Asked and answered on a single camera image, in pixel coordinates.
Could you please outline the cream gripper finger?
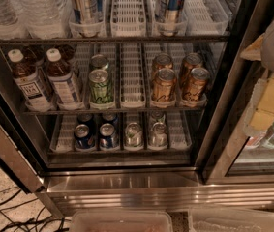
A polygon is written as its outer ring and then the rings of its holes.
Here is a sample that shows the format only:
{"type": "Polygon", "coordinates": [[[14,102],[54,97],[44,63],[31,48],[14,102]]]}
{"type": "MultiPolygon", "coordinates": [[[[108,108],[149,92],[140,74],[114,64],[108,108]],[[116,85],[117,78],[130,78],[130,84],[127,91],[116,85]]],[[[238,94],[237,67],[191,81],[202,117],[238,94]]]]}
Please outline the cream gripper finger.
{"type": "Polygon", "coordinates": [[[249,46],[247,46],[240,54],[240,57],[249,61],[261,60],[261,46],[264,35],[258,36],[249,46]]]}

